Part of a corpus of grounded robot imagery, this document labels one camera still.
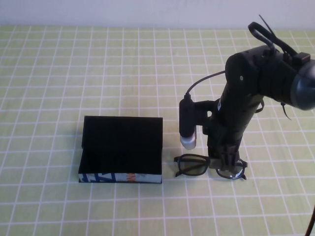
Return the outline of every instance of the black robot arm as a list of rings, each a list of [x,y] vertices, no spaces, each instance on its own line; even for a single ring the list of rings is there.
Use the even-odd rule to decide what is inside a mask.
[[[179,132],[186,149],[196,145],[196,126],[208,136],[208,155],[231,169],[239,160],[239,146],[253,115],[265,96],[301,110],[315,107],[315,61],[310,54],[297,53],[258,23],[249,29],[266,43],[230,56],[225,64],[226,85],[216,101],[193,102],[190,87],[179,104]],[[282,48],[283,53],[275,49]]]

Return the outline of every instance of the grid pattern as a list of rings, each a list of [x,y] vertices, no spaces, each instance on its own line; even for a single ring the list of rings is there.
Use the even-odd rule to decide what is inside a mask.
[[[315,57],[314,31],[277,31]],[[174,178],[187,88],[260,45],[247,30],[0,27],[0,235],[304,235],[315,204],[314,111],[265,98],[240,148],[248,180]],[[224,75],[195,87],[215,100]],[[83,118],[163,117],[163,184],[79,184]],[[197,147],[207,154],[198,130]]]

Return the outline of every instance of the black cable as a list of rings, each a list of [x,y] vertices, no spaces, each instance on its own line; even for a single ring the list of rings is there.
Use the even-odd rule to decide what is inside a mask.
[[[282,106],[282,109],[283,109],[283,112],[284,112],[285,116],[286,116],[289,120],[291,120],[290,117],[288,117],[287,114],[286,114],[286,112],[285,112],[285,108],[284,108],[285,103],[282,102],[282,103],[280,103],[280,104],[281,104],[281,106]]]
[[[221,74],[224,74],[225,73],[225,70],[224,71],[221,71],[221,72],[218,72],[218,73],[215,73],[215,74],[212,74],[212,75],[208,75],[206,76],[205,78],[202,78],[200,80],[198,80],[197,82],[195,82],[192,86],[190,86],[190,88],[187,90],[186,94],[189,94],[189,92],[193,89],[193,87],[195,87],[197,84],[199,84],[200,82],[204,81],[204,80],[207,80],[207,79],[210,79],[212,77],[215,77],[217,75],[221,75]]]
[[[275,50],[275,46],[273,45],[273,43],[274,43],[274,44],[278,45],[283,50],[283,52],[287,52],[291,57],[296,55],[297,52],[293,48],[291,48],[288,44],[286,44],[285,42],[283,42],[282,40],[277,38],[275,33],[271,30],[269,25],[266,23],[266,21],[262,17],[261,17],[261,19],[263,20],[263,22],[265,23],[265,25],[267,26],[267,28],[269,29],[270,32],[267,29],[265,29],[263,26],[261,26],[260,24],[258,24],[256,22],[252,22],[248,26],[251,34],[256,39],[267,44],[269,46],[269,48],[272,50],[272,52],[274,52],[274,50]]]
[[[265,102],[264,102],[264,100],[261,100],[261,103],[260,103],[260,104],[261,104],[261,108],[257,109],[255,113],[259,113],[259,112],[261,112],[262,110],[264,110],[264,107],[265,107]]]
[[[311,232],[312,232],[312,229],[313,229],[313,226],[314,226],[314,222],[315,222],[315,207],[314,207],[313,215],[311,217],[310,224],[309,224],[309,226],[307,228],[305,236],[310,236],[311,235]]]

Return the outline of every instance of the black eyeglasses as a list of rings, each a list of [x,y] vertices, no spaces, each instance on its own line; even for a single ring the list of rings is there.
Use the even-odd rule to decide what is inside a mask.
[[[221,159],[210,158],[197,154],[183,154],[174,158],[178,164],[179,171],[175,177],[183,174],[186,176],[200,176],[206,173],[208,167],[215,169],[220,177],[227,179],[246,179],[244,175],[247,162],[239,159],[234,165],[225,165]]]

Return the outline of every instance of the black cardboard box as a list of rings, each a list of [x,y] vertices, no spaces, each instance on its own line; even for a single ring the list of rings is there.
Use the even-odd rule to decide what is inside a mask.
[[[162,183],[163,118],[85,116],[80,182]]]

